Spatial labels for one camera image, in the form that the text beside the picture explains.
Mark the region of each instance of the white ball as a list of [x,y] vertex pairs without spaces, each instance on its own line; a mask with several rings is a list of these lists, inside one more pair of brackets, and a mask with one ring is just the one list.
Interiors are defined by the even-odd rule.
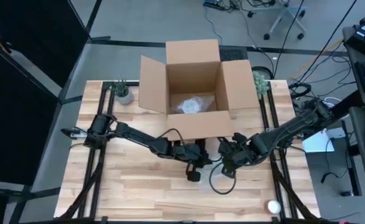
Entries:
[[281,212],[281,205],[276,200],[271,200],[267,203],[267,209],[272,214],[278,214]]

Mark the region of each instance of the office chair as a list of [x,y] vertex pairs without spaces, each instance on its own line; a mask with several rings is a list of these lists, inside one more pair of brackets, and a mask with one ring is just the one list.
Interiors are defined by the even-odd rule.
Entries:
[[[263,38],[265,40],[270,39],[270,34],[274,31],[274,29],[279,24],[279,22],[282,20],[282,17],[285,14],[288,14],[289,16],[291,16],[292,19],[295,18],[297,10],[299,10],[299,6],[289,6],[289,2],[290,2],[290,0],[275,0],[274,2],[271,2],[271,4],[269,4],[270,7],[253,8],[251,11],[248,12],[247,16],[249,18],[252,18],[255,13],[260,12],[260,11],[271,11],[271,10],[280,11],[279,16],[277,17],[277,19],[271,26],[271,29],[269,30],[269,32],[264,34]],[[306,13],[306,7],[301,7],[301,12],[299,13],[298,17],[302,18],[303,16],[305,16],[305,13]],[[299,40],[301,40],[302,38],[304,38],[304,36],[306,34],[306,29],[304,28],[304,26],[301,24],[301,22],[297,18],[295,19],[295,25],[301,30],[301,33],[297,35],[297,38]]]

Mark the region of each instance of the potted plant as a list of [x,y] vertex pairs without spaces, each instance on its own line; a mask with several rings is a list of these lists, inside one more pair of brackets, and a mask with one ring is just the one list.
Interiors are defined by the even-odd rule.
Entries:
[[112,89],[115,91],[115,98],[120,104],[127,105],[134,100],[134,95],[128,88],[125,79],[118,80],[113,84]]

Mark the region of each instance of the plant pot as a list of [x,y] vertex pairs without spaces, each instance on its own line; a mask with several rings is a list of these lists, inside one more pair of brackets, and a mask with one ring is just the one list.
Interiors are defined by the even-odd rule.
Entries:
[[134,94],[131,92],[130,89],[128,89],[128,93],[127,93],[126,96],[119,97],[119,96],[115,95],[115,99],[117,101],[119,101],[120,104],[127,105],[127,104],[131,103],[134,100]]

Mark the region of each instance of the desk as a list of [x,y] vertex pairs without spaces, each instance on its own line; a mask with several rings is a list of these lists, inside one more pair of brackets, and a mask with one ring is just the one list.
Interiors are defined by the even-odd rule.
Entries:
[[[97,113],[102,83],[87,82],[78,116],[78,127],[90,127]],[[138,87],[133,86],[131,90],[136,100],[128,106],[115,102],[113,114],[119,121],[126,122],[133,128],[152,136],[160,135],[166,130],[164,115],[140,108],[137,101]],[[282,124],[295,115],[288,85],[286,81],[272,81],[272,90],[279,122]],[[263,131],[260,106],[233,110],[230,116],[236,131],[242,134],[250,136]],[[217,159],[217,139],[207,139],[206,143],[211,158]],[[87,157],[86,147],[76,146],[70,150],[55,217],[63,214],[81,191]],[[305,154],[290,149],[287,161],[295,192],[311,212],[319,216]],[[235,190],[228,195],[214,193],[204,174],[201,182],[188,182],[185,168],[185,163],[160,159],[143,146],[125,139],[112,139],[106,151],[96,220],[107,216],[109,220],[124,221],[271,221],[272,215],[264,209],[267,200],[275,199],[268,160],[255,167],[240,168],[237,171]],[[231,187],[232,180],[226,177],[215,176],[213,179],[219,190],[228,190]],[[289,214],[286,196],[284,202]]]

